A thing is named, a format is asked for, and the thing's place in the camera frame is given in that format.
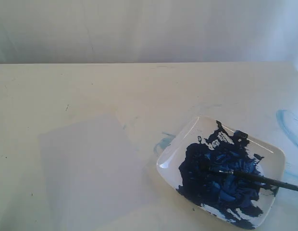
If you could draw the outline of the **black paintbrush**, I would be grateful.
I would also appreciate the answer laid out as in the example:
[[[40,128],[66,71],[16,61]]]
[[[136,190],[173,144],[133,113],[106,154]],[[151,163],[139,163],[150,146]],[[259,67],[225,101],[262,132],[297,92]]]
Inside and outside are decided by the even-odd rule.
[[[250,181],[255,181],[255,182],[261,182],[261,183],[265,183],[265,184],[269,184],[272,186],[276,186],[276,187],[280,187],[280,188],[285,188],[285,189],[289,189],[289,190],[293,190],[293,191],[297,191],[298,192],[298,185],[294,185],[294,184],[290,184],[287,182],[282,182],[279,180],[274,180],[271,178],[267,178],[264,176],[259,176],[259,175],[254,175],[251,173],[246,173],[246,172],[242,172],[242,171],[238,171],[238,170],[233,170],[227,167],[221,167],[221,166],[217,166],[217,165],[210,165],[207,163],[202,163],[199,166],[200,170],[202,171],[209,171],[215,174],[222,174],[222,175],[233,175],[236,177],[240,177],[240,178],[244,178],[246,180],[250,180]]]

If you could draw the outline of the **white square paint plate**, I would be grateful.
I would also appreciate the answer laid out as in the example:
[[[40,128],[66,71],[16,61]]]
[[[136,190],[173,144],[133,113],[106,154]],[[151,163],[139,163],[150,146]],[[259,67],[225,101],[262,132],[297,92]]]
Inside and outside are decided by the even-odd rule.
[[[194,209],[252,230],[268,216],[278,188],[235,176],[199,172],[201,162],[281,180],[282,150],[204,116],[192,119],[164,149],[157,171]]]

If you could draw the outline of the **white paper sheet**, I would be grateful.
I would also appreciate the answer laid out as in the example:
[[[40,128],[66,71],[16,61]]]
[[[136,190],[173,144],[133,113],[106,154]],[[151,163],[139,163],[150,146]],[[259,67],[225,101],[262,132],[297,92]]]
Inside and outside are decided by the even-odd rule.
[[[144,162],[110,114],[39,135],[56,231],[94,231],[155,197]]]

